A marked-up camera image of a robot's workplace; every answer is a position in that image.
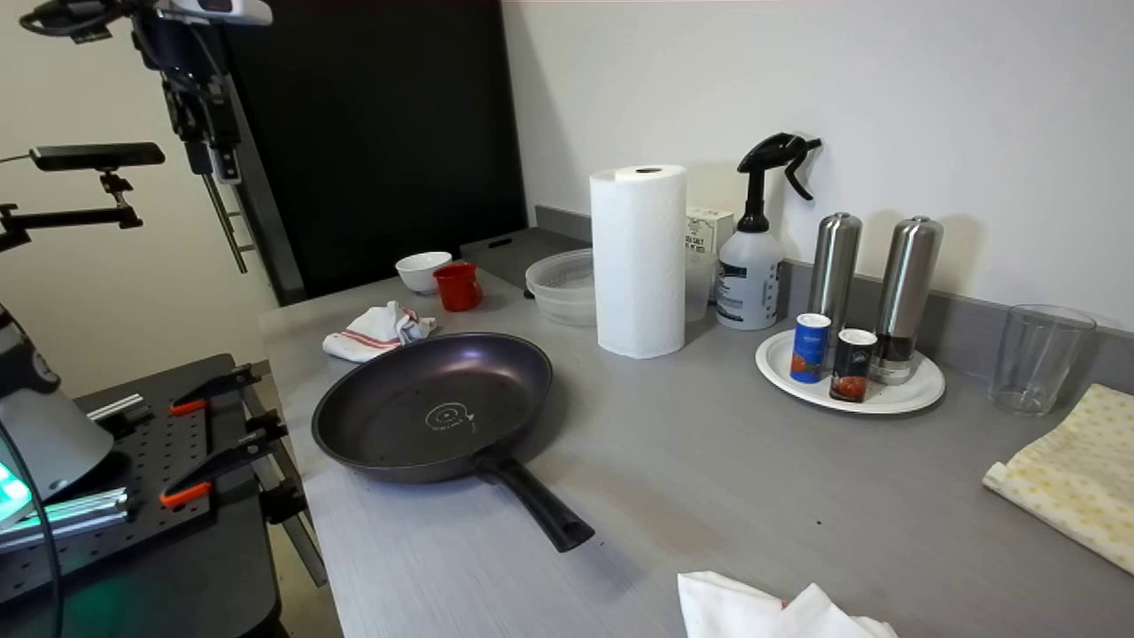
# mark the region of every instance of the white plate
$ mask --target white plate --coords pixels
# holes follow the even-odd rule
[[[810,404],[818,404],[818,406],[830,406],[830,410],[912,414],[912,410],[935,404],[948,394],[943,367],[931,358],[914,353],[919,367],[906,384],[898,384],[898,385],[867,384],[863,404],[832,401],[830,380],[818,380],[818,384],[792,380],[792,347],[795,347],[795,329],[771,338],[765,342],[754,347],[754,367],[785,394],[810,401]]]

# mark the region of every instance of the spray bottle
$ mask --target spray bottle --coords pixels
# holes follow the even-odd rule
[[[758,140],[745,158],[749,201],[739,231],[721,249],[716,275],[716,321],[734,329],[762,329],[787,316],[787,253],[771,234],[765,220],[765,171],[787,166],[792,189],[812,201],[812,192],[795,176],[795,171],[818,149],[818,139],[773,136]]]

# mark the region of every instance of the bowl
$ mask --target bowl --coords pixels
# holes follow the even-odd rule
[[[595,262],[592,249],[556,253],[525,269],[537,303],[566,321],[595,321]]]
[[[433,269],[455,262],[455,253],[415,253],[395,262],[400,282],[415,295],[433,295],[435,280]]]

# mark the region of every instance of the paper towel roll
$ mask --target paper towel roll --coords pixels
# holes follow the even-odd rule
[[[601,347],[661,358],[683,342],[683,166],[592,172]]]

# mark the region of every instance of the cast iron skillet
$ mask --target cast iron skillet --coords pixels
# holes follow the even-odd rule
[[[595,531],[512,457],[550,385],[553,361],[537,342],[451,334],[399,347],[332,384],[312,431],[328,457],[377,479],[501,479],[566,553]]]

